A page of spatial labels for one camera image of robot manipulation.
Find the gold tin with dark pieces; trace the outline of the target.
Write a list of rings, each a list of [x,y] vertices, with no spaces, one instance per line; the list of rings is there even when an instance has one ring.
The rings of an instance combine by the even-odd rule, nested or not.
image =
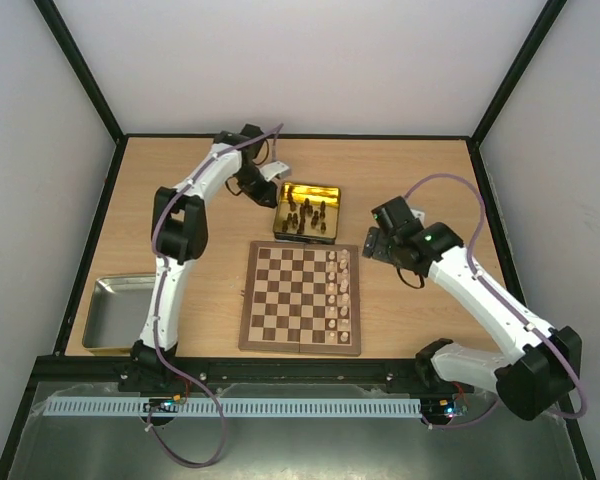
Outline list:
[[[341,197],[338,187],[284,182],[273,222],[274,238],[286,242],[334,244]]]

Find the wooden chess board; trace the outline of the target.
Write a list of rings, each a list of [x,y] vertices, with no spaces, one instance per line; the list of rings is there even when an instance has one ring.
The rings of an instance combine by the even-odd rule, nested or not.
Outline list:
[[[326,253],[350,253],[352,341],[326,341]],[[238,348],[357,357],[362,352],[359,248],[253,241],[250,244]]]

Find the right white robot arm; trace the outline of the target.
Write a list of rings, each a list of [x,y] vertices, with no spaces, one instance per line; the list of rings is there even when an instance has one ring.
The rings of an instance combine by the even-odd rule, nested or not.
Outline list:
[[[475,260],[472,247],[449,226],[429,226],[395,197],[371,212],[397,273],[414,273],[450,294],[490,335],[498,352],[441,338],[415,356],[416,379],[435,392],[448,382],[495,394],[511,413],[533,420],[572,391],[581,391],[582,340],[554,328],[513,297]]]

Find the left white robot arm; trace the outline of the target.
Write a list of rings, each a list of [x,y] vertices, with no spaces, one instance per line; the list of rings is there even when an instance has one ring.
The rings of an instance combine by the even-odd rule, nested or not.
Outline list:
[[[220,132],[189,175],[155,193],[150,240],[156,272],[147,317],[130,357],[141,372],[160,383],[188,376],[173,359],[188,278],[209,240],[207,207],[230,179],[236,180],[238,195],[262,207],[277,207],[276,182],[290,173],[276,158],[282,128],[278,124],[263,131],[246,124],[238,133]]]

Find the row of light chess pieces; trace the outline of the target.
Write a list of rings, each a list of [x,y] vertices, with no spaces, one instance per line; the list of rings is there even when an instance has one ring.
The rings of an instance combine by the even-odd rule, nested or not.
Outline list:
[[[326,341],[345,346],[352,341],[350,253],[347,249],[326,253]]]

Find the silver metal tray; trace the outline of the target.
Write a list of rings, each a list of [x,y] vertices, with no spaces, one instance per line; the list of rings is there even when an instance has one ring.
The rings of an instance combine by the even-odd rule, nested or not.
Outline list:
[[[94,355],[128,355],[144,327],[154,275],[98,278],[90,297],[82,346]]]

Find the black aluminium frame rail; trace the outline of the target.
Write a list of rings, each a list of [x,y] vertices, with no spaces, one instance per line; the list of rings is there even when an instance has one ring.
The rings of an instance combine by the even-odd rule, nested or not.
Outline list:
[[[174,365],[210,388],[234,384],[349,384],[412,396],[472,393],[455,380],[427,387],[413,359],[179,357]],[[40,382],[113,382],[125,392],[182,392],[178,373],[156,372],[123,357],[40,356],[29,386]]]

